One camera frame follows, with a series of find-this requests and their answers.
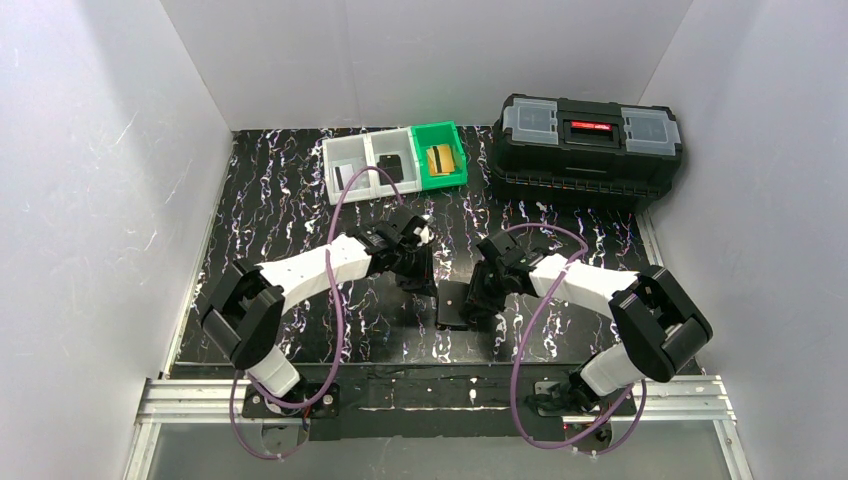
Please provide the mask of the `black card holder wallet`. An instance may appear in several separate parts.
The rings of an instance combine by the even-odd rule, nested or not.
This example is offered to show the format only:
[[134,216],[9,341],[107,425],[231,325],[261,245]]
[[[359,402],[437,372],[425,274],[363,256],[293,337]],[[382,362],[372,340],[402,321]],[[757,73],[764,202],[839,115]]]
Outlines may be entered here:
[[467,299],[469,284],[460,281],[443,280],[437,289],[436,326],[441,330],[467,331],[468,320],[463,308]]

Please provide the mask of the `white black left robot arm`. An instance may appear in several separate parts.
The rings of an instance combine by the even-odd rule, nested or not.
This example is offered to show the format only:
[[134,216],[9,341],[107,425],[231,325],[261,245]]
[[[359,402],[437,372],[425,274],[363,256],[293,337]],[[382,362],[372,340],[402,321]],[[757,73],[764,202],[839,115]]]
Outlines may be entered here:
[[432,242],[429,216],[400,207],[386,220],[357,226],[297,256],[264,264],[235,261],[210,292],[199,294],[199,324],[263,396],[302,408],[308,402],[301,376],[276,344],[283,315],[342,283],[386,272],[401,290],[434,297]]

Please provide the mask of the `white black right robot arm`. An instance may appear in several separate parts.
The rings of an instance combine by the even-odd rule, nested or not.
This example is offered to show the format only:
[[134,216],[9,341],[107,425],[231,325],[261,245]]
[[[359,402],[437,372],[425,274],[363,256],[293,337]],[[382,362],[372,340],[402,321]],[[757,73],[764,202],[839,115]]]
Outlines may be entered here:
[[527,250],[507,232],[483,239],[477,248],[483,258],[456,304],[461,326],[503,312],[510,295],[550,295],[607,317],[617,328],[618,344],[594,354],[547,392],[529,397],[542,409],[588,412],[643,379],[666,383],[713,337],[708,320],[662,266],[608,270],[550,249]]

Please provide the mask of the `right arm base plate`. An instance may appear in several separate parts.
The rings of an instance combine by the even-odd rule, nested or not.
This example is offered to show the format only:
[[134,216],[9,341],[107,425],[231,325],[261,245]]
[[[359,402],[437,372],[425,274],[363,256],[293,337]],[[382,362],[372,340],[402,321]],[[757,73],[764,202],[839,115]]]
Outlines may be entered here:
[[600,417],[609,411],[623,389],[597,397],[588,390],[573,389],[567,381],[537,381],[530,393],[518,393],[516,403],[540,417]]

